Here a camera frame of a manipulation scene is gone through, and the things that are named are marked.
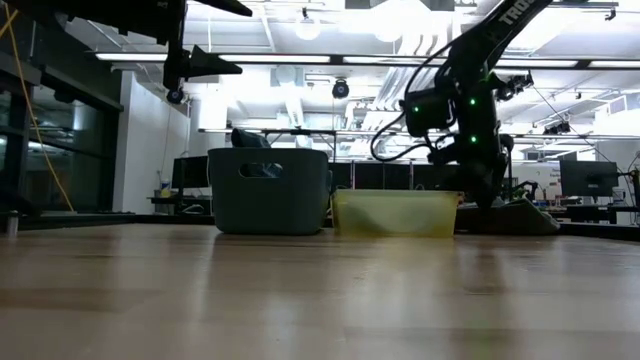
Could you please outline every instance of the security camera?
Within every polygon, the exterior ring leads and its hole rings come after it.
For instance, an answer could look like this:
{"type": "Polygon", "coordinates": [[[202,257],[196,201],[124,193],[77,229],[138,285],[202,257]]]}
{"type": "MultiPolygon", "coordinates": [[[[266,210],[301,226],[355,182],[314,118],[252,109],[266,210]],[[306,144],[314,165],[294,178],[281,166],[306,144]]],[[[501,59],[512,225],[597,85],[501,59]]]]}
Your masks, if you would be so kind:
{"type": "Polygon", "coordinates": [[[167,101],[174,105],[182,105],[189,101],[189,96],[184,93],[182,88],[178,88],[177,90],[170,90],[167,93],[167,101]]]}
{"type": "Polygon", "coordinates": [[[332,94],[335,99],[344,99],[349,96],[349,85],[347,85],[347,80],[336,80],[336,84],[333,85],[332,94]]]}

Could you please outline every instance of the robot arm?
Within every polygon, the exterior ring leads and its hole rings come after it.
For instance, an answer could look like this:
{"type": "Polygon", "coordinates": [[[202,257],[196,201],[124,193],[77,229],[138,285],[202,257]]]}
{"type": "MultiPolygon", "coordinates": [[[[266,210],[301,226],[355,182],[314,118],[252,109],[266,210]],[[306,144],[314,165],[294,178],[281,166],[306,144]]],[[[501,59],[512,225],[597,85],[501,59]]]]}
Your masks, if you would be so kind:
{"type": "MultiPolygon", "coordinates": [[[[438,69],[434,86],[407,92],[401,106],[409,133],[424,137],[429,161],[460,164],[458,176],[480,207],[491,206],[500,192],[513,139],[498,133],[496,94],[508,99],[509,85],[491,72],[509,43],[553,0],[505,0],[478,25],[450,44],[447,61],[438,69]],[[453,143],[438,148],[428,132],[458,123],[453,143]]],[[[532,84],[530,77],[522,85],[532,84]]]]}
{"type": "Polygon", "coordinates": [[[531,202],[535,201],[536,200],[536,191],[538,191],[538,188],[540,187],[540,185],[535,181],[525,181],[525,182],[515,186],[513,189],[511,189],[511,191],[516,191],[518,189],[524,189],[525,186],[531,186],[531,191],[526,193],[526,198],[531,202]]]}

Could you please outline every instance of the yellow plastic bin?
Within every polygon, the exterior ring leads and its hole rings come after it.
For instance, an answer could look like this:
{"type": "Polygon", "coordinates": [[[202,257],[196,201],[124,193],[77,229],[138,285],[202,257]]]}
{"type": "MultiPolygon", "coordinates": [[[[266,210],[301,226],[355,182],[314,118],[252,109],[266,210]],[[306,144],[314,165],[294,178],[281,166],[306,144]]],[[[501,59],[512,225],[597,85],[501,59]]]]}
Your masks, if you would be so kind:
{"type": "Polygon", "coordinates": [[[337,190],[336,232],[347,236],[451,238],[459,195],[448,191],[337,190]]]}

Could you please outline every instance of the yellow cable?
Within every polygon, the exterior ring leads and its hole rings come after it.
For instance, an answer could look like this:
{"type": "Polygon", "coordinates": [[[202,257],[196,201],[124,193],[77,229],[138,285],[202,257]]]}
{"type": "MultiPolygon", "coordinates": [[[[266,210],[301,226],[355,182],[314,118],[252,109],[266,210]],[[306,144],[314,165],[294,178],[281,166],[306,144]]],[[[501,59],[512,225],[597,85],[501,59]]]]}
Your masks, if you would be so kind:
{"type": "Polygon", "coordinates": [[[2,26],[2,29],[0,29],[0,38],[2,38],[2,35],[4,35],[4,32],[7,31],[9,25],[11,25],[11,22],[16,18],[16,16],[18,16],[18,10],[14,10],[13,14],[11,14],[11,16],[7,18],[7,22],[2,26]]]}
{"type": "MultiPolygon", "coordinates": [[[[60,189],[60,192],[62,193],[62,196],[64,197],[64,200],[66,201],[67,206],[69,207],[69,210],[75,211],[73,209],[73,206],[71,205],[71,201],[69,201],[67,192],[64,191],[62,184],[60,184],[60,179],[58,179],[58,175],[56,174],[56,171],[53,169],[51,160],[49,160],[49,154],[47,154],[47,150],[44,148],[44,143],[42,142],[42,137],[40,136],[40,128],[38,127],[38,122],[36,121],[36,117],[33,114],[33,108],[31,107],[31,100],[29,99],[29,91],[27,90],[27,85],[24,82],[24,74],[22,73],[22,64],[20,63],[20,57],[18,55],[18,43],[16,42],[16,36],[13,33],[13,26],[11,25],[11,22],[15,18],[15,15],[17,15],[18,10],[15,10],[13,12],[14,15],[10,16],[9,5],[5,5],[4,9],[5,9],[5,12],[7,13],[7,19],[9,19],[4,27],[6,27],[7,25],[9,27],[9,34],[11,35],[11,44],[13,45],[13,53],[16,59],[16,67],[18,68],[18,75],[20,75],[20,83],[22,84],[24,99],[26,100],[27,108],[29,109],[29,117],[31,117],[31,122],[33,123],[33,126],[36,129],[36,136],[38,137],[38,141],[40,142],[40,146],[42,147],[42,153],[44,154],[44,158],[47,161],[47,165],[49,166],[49,171],[51,172],[51,175],[53,175],[53,178],[56,181],[56,185],[58,186],[58,189],[60,189]]],[[[3,29],[0,29],[0,36],[2,36],[2,31],[4,30],[4,27],[3,29]]]]}

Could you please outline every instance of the black cable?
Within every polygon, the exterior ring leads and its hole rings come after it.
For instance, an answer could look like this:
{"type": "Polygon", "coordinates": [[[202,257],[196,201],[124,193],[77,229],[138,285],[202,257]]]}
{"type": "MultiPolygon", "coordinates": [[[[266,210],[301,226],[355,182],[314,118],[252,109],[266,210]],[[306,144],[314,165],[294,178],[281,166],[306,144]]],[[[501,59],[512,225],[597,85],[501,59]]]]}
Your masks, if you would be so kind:
{"type": "MultiPolygon", "coordinates": [[[[442,55],[442,53],[447,51],[460,38],[461,37],[459,36],[459,37],[451,40],[449,43],[447,43],[447,45],[443,46],[440,50],[436,51],[433,55],[429,56],[425,61],[422,62],[422,64],[420,64],[420,66],[418,66],[418,68],[413,72],[413,75],[411,75],[411,78],[409,79],[409,82],[407,83],[407,87],[404,89],[404,97],[405,97],[405,99],[407,98],[407,95],[409,94],[409,89],[411,88],[411,85],[413,85],[413,81],[416,79],[416,77],[418,76],[420,71],[422,71],[422,69],[424,69],[424,67],[427,66],[430,62],[432,62],[433,59],[435,59],[436,57],[442,55]]],[[[431,146],[431,142],[429,140],[428,134],[427,134],[425,136],[425,144],[414,145],[414,146],[408,148],[407,150],[401,152],[400,154],[398,154],[396,156],[393,156],[391,158],[383,158],[383,157],[380,157],[378,154],[376,154],[375,149],[374,149],[374,144],[375,144],[376,140],[378,140],[378,138],[380,136],[382,136],[382,134],[385,131],[387,131],[391,126],[393,126],[394,124],[397,124],[402,119],[404,114],[405,114],[404,111],[402,113],[400,113],[400,115],[395,120],[391,121],[387,125],[383,126],[380,130],[378,130],[378,132],[374,135],[373,139],[371,139],[371,143],[369,144],[369,147],[370,147],[370,150],[371,150],[371,156],[373,156],[374,159],[376,159],[376,160],[378,160],[380,162],[395,161],[395,160],[398,160],[399,158],[407,155],[408,153],[412,152],[413,150],[421,148],[421,147],[428,147],[429,149],[433,149],[433,147],[431,146]]]]}
{"type": "MultiPolygon", "coordinates": [[[[629,167],[627,168],[627,173],[631,172],[631,167],[633,166],[633,164],[636,163],[636,160],[638,160],[638,158],[640,158],[640,156],[638,156],[639,154],[636,153],[636,156],[633,158],[633,161],[631,161],[631,164],[629,164],[629,167]]],[[[631,187],[629,186],[629,197],[631,198],[631,202],[634,203],[635,201],[635,196],[631,196],[631,187]]],[[[636,213],[636,218],[635,221],[633,221],[633,223],[638,224],[638,213],[636,213]]]]}
{"type": "MultiPolygon", "coordinates": [[[[545,98],[540,91],[538,91],[538,88],[536,88],[535,86],[532,86],[533,90],[535,90],[538,95],[540,95],[540,97],[542,98],[542,100],[544,100],[545,103],[547,103],[547,105],[549,106],[549,108],[551,108],[551,110],[553,110],[553,112],[556,114],[556,116],[558,116],[560,119],[563,119],[562,115],[560,115],[560,113],[553,107],[553,105],[551,105],[551,103],[547,100],[547,98],[545,98]]],[[[569,122],[567,122],[567,124],[569,124],[569,129],[571,129],[571,131],[573,131],[574,133],[576,133],[578,136],[582,137],[582,134],[580,134],[579,132],[576,131],[576,129],[573,128],[573,126],[571,126],[571,124],[569,122]]],[[[600,154],[600,156],[602,156],[605,160],[607,160],[608,162],[615,164],[616,168],[618,169],[618,171],[620,172],[620,174],[623,174],[622,169],[620,169],[620,167],[618,166],[617,163],[611,161],[608,157],[606,157],[600,150],[598,150],[598,148],[596,148],[596,146],[592,143],[589,142],[589,140],[587,140],[587,138],[582,137],[582,140],[584,140],[584,142],[587,143],[587,145],[591,146],[593,148],[593,150],[595,150],[598,154],[600,154]]],[[[633,196],[631,196],[631,185],[629,185],[629,182],[627,181],[627,179],[625,178],[624,180],[625,183],[627,183],[627,189],[629,190],[629,197],[631,198],[631,203],[633,204],[633,206],[636,206],[636,201],[633,198],[633,196]]]]}
{"type": "Polygon", "coordinates": [[[393,126],[393,124],[397,123],[398,121],[400,121],[400,119],[402,119],[402,117],[404,116],[404,111],[400,114],[400,116],[398,116],[397,119],[393,120],[392,122],[388,123],[387,125],[383,126],[380,130],[378,130],[378,132],[373,136],[373,139],[371,139],[371,142],[369,143],[369,149],[371,151],[371,156],[373,156],[374,159],[380,161],[380,162],[390,162],[390,161],[395,161],[400,159],[401,157],[407,155],[408,153],[412,152],[415,149],[421,148],[421,147],[428,147],[427,144],[416,144],[413,145],[412,147],[408,148],[407,150],[401,152],[400,154],[390,157],[390,158],[383,158],[380,157],[378,154],[376,154],[374,145],[376,143],[376,140],[378,140],[378,138],[387,130],[389,130],[389,128],[391,126],[393,126]]]}
{"type": "MultiPolygon", "coordinates": [[[[542,100],[544,100],[545,103],[547,103],[547,105],[549,106],[549,108],[551,110],[553,110],[553,112],[556,114],[556,116],[558,116],[560,119],[564,119],[562,117],[562,115],[560,115],[560,113],[558,112],[558,110],[556,110],[556,108],[553,107],[553,105],[551,105],[551,103],[547,100],[547,98],[544,97],[544,95],[542,95],[540,93],[540,91],[538,90],[538,88],[536,88],[535,86],[532,86],[533,90],[535,90],[538,95],[540,95],[540,97],[542,98],[542,100]]],[[[587,140],[586,138],[582,137],[582,134],[580,134],[579,132],[576,131],[576,129],[573,128],[573,126],[571,126],[571,124],[569,124],[569,129],[571,129],[571,131],[573,131],[574,133],[576,133],[576,135],[580,136],[582,138],[582,140],[584,140],[584,142],[587,143],[587,145],[593,147],[593,150],[595,150],[598,154],[600,154],[600,156],[602,156],[605,160],[607,160],[610,163],[613,163],[613,161],[609,160],[608,157],[606,157],[600,150],[598,150],[594,144],[590,143],[589,140],[587,140]]],[[[620,169],[620,167],[618,167],[618,164],[616,164],[616,167],[618,168],[618,171],[622,172],[622,169],[620,169]]]]}

